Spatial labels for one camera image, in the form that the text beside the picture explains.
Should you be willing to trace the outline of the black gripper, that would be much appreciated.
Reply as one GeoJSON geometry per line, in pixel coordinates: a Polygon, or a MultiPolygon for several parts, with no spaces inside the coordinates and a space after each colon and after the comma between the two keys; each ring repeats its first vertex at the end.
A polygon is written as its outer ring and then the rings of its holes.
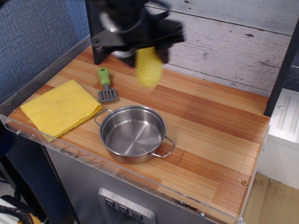
{"type": "MultiPolygon", "coordinates": [[[[167,19],[168,11],[152,14],[147,9],[125,25],[113,21],[108,13],[99,14],[103,30],[92,37],[92,46],[99,52],[133,52],[137,49],[156,47],[163,63],[170,61],[169,51],[173,44],[183,42],[183,27],[178,21],[167,19]]],[[[119,59],[135,67],[135,55],[120,56],[119,59]]]]}

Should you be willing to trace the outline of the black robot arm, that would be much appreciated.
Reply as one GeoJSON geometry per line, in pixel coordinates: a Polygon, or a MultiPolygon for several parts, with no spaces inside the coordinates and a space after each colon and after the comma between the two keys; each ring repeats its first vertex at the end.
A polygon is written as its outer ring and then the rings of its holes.
{"type": "Polygon", "coordinates": [[[94,63],[110,54],[131,67],[137,50],[154,47],[163,63],[169,62],[169,48],[184,41],[183,27],[169,20],[170,5],[154,0],[163,12],[154,14],[146,0],[87,0],[85,2],[94,63]]]}

